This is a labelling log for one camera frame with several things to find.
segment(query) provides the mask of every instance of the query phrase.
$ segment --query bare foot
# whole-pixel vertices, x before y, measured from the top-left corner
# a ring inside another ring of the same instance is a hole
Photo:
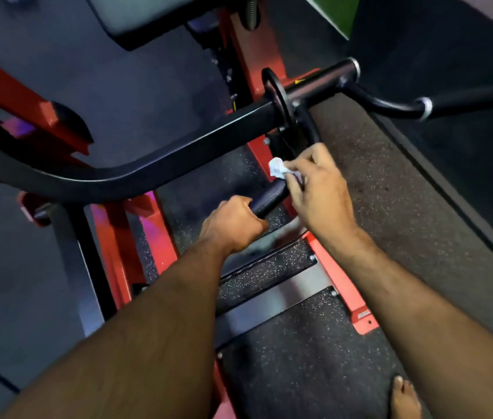
[[[391,385],[390,419],[421,419],[421,403],[415,388],[397,375]]]

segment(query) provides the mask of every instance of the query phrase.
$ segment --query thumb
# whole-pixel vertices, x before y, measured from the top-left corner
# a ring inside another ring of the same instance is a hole
[[[303,202],[303,190],[300,188],[297,177],[292,173],[286,173],[285,180],[287,181],[287,188],[289,188],[289,193],[293,199],[293,207],[296,209]]]

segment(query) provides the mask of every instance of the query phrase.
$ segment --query silver metal strip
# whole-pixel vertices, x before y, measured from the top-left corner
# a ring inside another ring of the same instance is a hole
[[[257,239],[240,253],[232,254],[221,268],[221,277],[228,276],[251,263],[263,259],[278,248],[295,241],[306,232],[298,217],[274,232]]]
[[[264,291],[227,313],[215,322],[215,348],[269,321],[292,306],[330,287],[326,271],[320,263],[292,276],[285,282]]]

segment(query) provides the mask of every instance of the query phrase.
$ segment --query person's right hand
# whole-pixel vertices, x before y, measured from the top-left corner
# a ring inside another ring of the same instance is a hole
[[[353,215],[348,185],[324,144],[314,144],[286,168],[304,177],[304,190],[295,176],[285,174],[293,207],[305,226],[318,239],[356,236],[359,227]]]

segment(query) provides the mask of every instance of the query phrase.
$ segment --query padded seat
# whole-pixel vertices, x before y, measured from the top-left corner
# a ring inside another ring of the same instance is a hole
[[[222,4],[222,0],[87,0],[104,30],[131,50]]]

